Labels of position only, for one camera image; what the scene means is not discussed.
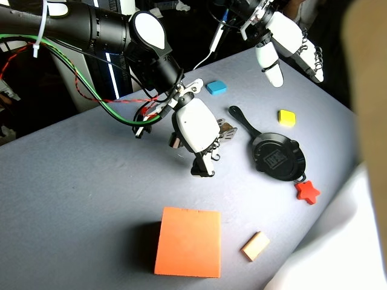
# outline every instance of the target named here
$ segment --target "red star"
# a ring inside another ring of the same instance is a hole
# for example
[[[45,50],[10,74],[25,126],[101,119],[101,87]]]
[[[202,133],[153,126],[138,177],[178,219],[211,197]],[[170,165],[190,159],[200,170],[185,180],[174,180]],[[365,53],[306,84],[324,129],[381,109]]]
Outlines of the red star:
[[[320,192],[313,187],[311,181],[297,183],[295,187],[298,190],[298,199],[304,199],[309,204],[315,204],[317,202],[316,196],[319,195]]]

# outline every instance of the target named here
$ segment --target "gray table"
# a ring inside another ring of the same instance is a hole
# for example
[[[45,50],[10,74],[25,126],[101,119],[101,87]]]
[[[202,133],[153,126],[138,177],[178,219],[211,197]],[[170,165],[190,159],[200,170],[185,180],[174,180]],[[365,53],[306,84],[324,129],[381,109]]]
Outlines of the gray table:
[[[194,156],[167,146],[170,118],[142,140],[97,108],[0,147],[0,289],[259,289],[276,273],[357,162],[354,115],[282,63],[270,86],[253,50],[186,74],[228,91],[198,95],[239,127],[221,146],[213,178],[194,178]],[[138,92],[133,97],[141,97]],[[292,182],[254,170],[248,133],[227,113],[238,105],[262,132],[298,140],[306,174],[322,192],[314,206]],[[121,105],[132,116],[136,106]],[[282,127],[278,109],[297,114]],[[165,206],[222,214],[220,279],[152,274]],[[253,263],[239,249],[257,231],[271,244]]]

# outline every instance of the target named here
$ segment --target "pan handle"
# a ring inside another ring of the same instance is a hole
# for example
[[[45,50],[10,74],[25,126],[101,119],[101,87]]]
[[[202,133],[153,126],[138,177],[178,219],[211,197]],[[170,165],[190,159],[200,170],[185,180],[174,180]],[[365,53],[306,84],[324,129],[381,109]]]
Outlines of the pan handle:
[[[249,131],[250,135],[252,137],[257,137],[260,135],[260,131],[256,130],[246,119],[244,114],[242,113],[242,110],[237,106],[231,106],[229,108],[229,113],[231,116],[236,118],[243,126],[246,127],[246,129]]]

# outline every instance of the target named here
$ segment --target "toy frying pan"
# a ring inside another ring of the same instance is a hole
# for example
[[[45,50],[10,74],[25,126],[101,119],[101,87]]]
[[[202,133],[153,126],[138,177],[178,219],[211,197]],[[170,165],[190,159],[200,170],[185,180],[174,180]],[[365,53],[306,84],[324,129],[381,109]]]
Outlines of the toy frying pan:
[[[253,139],[253,158],[257,171],[279,180],[302,182],[306,162],[297,141],[277,133],[260,133],[245,118],[237,106],[229,113],[249,131]]]

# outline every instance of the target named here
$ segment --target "zip tie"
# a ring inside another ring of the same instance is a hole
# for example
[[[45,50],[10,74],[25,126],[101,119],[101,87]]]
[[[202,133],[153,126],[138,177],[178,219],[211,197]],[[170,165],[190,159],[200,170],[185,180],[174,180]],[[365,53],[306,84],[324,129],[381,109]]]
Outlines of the zip tie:
[[[37,51],[39,50],[39,44],[43,37],[44,28],[46,26],[46,20],[47,20],[47,0],[43,0],[43,12],[42,12],[42,19],[41,19],[41,26],[39,27],[39,33],[37,34],[36,42],[32,45],[34,52],[33,56],[37,58]]]

